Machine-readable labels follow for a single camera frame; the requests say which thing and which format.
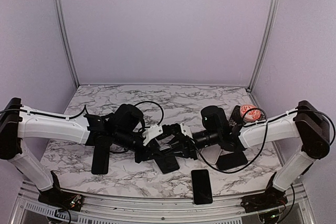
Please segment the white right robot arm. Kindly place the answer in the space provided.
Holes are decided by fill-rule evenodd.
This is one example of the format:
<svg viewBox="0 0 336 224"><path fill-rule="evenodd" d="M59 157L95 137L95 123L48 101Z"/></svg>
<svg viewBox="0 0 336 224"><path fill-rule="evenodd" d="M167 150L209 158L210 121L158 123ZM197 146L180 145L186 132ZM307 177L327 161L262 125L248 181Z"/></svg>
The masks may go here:
<svg viewBox="0 0 336 224"><path fill-rule="evenodd" d="M244 123L249 112L262 113L262 109L250 108L234 117L229 124L223 109L211 105L201 110L204 131L187 135L179 129L171 145L186 151L187 157L198 157L199 151L208 146L219 145L229 152L240 152L250 147L287 138L298 138L301 147L270 179L270 188L260 195L260 203L271 207L280 199L297 177L304 174L312 164L326 157L335 140L335 124L323 112L306 100L297 107L272 118L254 119Z"/></svg>

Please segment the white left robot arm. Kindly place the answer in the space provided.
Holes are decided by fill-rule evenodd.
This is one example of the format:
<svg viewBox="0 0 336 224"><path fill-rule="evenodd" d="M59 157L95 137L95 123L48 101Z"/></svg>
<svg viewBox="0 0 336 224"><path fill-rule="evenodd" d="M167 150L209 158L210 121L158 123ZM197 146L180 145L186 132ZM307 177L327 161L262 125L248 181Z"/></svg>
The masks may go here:
<svg viewBox="0 0 336 224"><path fill-rule="evenodd" d="M143 151L163 133L162 125L145 127L143 114L131 104L121 105L115 113L96 116L81 112L76 116L34 110L12 98L1 111L1 159L12 163L29 178L54 205L66 202L58 179L31 153L25 138L47 138L84 144L94 148L91 172L108 173L112 144Z"/></svg>

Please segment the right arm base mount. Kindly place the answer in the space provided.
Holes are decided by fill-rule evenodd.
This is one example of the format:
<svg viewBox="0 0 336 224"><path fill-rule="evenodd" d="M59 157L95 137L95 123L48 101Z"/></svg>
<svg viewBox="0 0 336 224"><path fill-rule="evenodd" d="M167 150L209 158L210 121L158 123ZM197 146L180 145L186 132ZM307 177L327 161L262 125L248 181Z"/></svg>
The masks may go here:
<svg viewBox="0 0 336 224"><path fill-rule="evenodd" d="M240 205L244 208L245 213L254 211L266 210L281 205L286 205L288 199L285 196L285 191L280 191L274 187L273 180L276 173L274 173L263 193L244 196L241 199Z"/></svg>

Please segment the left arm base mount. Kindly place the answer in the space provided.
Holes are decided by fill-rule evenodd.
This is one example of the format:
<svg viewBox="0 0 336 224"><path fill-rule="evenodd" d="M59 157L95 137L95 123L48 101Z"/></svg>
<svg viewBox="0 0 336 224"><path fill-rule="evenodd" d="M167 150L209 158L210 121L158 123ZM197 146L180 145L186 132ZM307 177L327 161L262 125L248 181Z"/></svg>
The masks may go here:
<svg viewBox="0 0 336 224"><path fill-rule="evenodd" d="M65 210L80 211L83 203L83 195L61 190L57 175L51 171L53 178L52 188L47 191L39 190L38 201Z"/></svg>

